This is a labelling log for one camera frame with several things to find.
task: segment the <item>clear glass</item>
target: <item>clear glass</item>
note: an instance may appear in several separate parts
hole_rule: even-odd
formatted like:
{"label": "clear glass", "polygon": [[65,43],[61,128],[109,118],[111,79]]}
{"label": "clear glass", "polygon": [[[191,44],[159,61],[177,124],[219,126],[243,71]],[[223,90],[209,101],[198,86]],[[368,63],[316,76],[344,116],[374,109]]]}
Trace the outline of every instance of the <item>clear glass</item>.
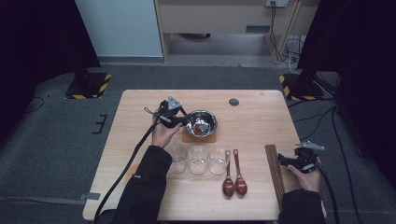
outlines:
{"label": "clear glass", "polygon": [[187,167],[187,149],[183,146],[172,146],[167,150],[172,156],[171,171],[182,173]]}
{"label": "clear glass", "polygon": [[215,175],[223,174],[230,162],[230,157],[225,156],[225,151],[224,147],[216,147],[209,152],[209,169]]}
{"label": "clear glass", "polygon": [[196,175],[206,170],[208,153],[203,147],[192,147],[188,153],[190,171]]}

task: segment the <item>metal bowl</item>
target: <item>metal bowl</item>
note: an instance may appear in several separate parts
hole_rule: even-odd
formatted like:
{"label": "metal bowl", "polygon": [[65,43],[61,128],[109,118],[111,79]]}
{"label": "metal bowl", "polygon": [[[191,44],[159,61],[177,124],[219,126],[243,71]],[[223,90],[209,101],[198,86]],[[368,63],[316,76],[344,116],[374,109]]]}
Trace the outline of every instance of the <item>metal bowl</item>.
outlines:
{"label": "metal bowl", "polygon": [[195,110],[190,113],[190,117],[186,129],[193,136],[206,137],[218,128],[216,117],[209,111]]}

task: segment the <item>black jacket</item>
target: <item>black jacket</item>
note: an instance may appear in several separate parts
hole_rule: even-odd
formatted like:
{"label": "black jacket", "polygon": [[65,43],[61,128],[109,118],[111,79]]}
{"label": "black jacket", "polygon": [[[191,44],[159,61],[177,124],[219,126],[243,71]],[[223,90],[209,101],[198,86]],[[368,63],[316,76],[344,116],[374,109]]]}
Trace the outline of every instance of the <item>black jacket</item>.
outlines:
{"label": "black jacket", "polygon": [[[99,217],[99,224],[156,223],[165,193],[166,174],[171,163],[171,156],[161,147],[148,147],[121,195],[117,211],[103,212]],[[325,223],[320,195],[316,192],[297,189],[286,193],[282,207],[279,214],[281,224]]]}

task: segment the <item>yellow black striped tape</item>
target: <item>yellow black striped tape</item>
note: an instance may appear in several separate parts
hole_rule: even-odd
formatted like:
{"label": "yellow black striped tape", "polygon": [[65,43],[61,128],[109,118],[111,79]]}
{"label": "yellow black striped tape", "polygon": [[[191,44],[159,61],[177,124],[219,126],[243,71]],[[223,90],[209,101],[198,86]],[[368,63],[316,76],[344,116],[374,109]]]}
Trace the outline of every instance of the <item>yellow black striped tape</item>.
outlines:
{"label": "yellow black striped tape", "polygon": [[290,94],[290,89],[285,82],[285,78],[282,76],[279,77],[280,83],[282,84],[283,92],[285,92],[285,96],[288,100],[294,101],[308,101],[308,100],[321,100],[323,97],[315,97],[315,96],[293,96]]}
{"label": "yellow black striped tape", "polygon": [[90,94],[90,95],[72,94],[72,95],[66,95],[65,99],[84,100],[84,99],[100,98],[100,97],[102,97],[103,93],[105,93],[105,90],[107,88],[108,82],[110,81],[110,78],[111,78],[111,75],[107,74],[105,77],[105,80],[103,80],[103,83],[101,85],[99,92],[97,92],[96,94]]}

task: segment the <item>black curtain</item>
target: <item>black curtain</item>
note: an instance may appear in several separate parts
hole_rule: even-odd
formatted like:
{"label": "black curtain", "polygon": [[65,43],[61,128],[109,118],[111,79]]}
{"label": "black curtain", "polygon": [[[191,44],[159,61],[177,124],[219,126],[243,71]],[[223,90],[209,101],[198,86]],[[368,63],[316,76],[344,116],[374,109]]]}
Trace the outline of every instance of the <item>black curtain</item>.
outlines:
{"label": "black curtain", "polygon": [[299,68],[340,75],[335,99],[357,146],[396,188],[396,2],[321,0]]}
{"label": "black curtain", "polygon": [[75,1],[0,0],[0,142],[37,84],[88,67],[100,64]]}

